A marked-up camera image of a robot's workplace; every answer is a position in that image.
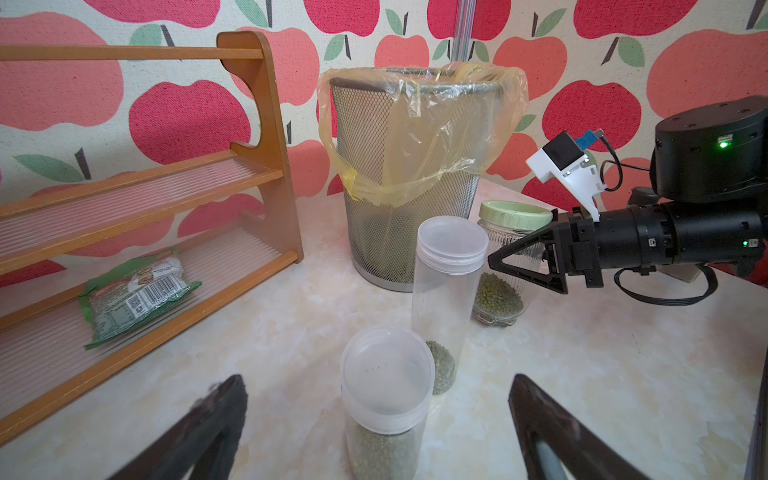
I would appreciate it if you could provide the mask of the green jar lid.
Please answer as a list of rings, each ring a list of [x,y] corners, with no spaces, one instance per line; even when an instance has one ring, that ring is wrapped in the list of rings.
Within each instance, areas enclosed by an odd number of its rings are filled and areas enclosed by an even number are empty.
[[[491,200],[481,204],[479,219],[500,228],[533,232],[548,225],[553,214],[535,205]]]

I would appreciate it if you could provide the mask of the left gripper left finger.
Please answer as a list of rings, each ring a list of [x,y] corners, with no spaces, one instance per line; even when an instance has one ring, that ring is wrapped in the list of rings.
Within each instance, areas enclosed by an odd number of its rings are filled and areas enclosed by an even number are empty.
[[[246,419],[248,395],[241,375],[214,385],[189,412],[114,479],[227,479]]]

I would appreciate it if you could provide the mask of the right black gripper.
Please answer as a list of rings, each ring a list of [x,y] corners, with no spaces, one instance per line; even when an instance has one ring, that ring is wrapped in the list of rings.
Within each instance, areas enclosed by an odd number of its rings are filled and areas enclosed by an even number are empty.
[[[587,288],[604,286],[595,222],[584,207],[554,210],[552,225],[500,247],[488,266],[559,294],[568,293],[568,276],[582,276]]]

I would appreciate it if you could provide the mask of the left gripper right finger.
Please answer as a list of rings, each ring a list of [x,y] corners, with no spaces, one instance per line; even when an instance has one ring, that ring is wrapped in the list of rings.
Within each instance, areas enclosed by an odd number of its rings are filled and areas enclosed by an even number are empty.
[[[514,377],[508,404],[528,478],[646,477],[528,376]]]

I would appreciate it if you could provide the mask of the right aluminium corner post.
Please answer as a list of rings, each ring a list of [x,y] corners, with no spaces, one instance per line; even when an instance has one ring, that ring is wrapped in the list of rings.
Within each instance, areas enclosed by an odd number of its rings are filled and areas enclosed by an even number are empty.
[[[456,23],[452,41],[450,60],[466,62],[471,57],[473,45],[472,31],[475,19],[476,1],[459,0],[456,10]]]

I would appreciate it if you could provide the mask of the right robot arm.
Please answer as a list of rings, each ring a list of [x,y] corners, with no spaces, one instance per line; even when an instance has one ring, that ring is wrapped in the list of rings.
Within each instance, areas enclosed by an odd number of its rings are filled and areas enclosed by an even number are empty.
[[[561,133],[530,157],[536,176],[558,180],[580,204],[490,254],[489,267],[566,293],[581,276],[590,288],[603,274],[648,275],[696,266],[714,292],[717,264],[751,275],[767,249],[767,100],[755,95],[674,114],[655,129],[649,177],[657,201],[600,212],[589,205],[603,183],[582,169],[599,139]]]

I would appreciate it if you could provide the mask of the yellow plastic bin liner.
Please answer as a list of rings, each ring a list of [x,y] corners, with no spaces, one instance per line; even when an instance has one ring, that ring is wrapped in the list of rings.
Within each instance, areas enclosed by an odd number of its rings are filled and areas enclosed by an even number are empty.
[[[318,132],[354,200],[399,207],[445,175],[481,174],[529,103],[517,67],[330,69],[317,85]]]

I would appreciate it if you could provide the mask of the metal mesh trash bin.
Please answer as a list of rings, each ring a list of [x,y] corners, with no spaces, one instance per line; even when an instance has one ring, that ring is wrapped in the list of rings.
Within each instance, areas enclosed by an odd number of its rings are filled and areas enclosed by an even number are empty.
[[[479,64],[348,71],[328,82],[352,262],[374,285],[413,288],[420,224],[467,217],[503,86]]]

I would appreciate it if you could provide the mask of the green mung bean packet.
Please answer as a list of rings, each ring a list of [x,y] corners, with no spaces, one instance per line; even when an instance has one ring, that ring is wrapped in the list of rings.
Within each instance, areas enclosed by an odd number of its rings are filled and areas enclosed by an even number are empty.
[[[95,349],[170,312],[202,286],[184,278],[176,247],[136,257],[86,282],[79,307]]]

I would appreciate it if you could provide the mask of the short clear plastic jar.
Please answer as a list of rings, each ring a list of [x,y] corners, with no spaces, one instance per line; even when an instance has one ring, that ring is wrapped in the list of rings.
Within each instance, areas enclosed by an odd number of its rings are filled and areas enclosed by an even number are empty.
[[[425,341],[401,326],[362,330],[343,351],[340,381],[354,477],[414,478],[435,381]]]

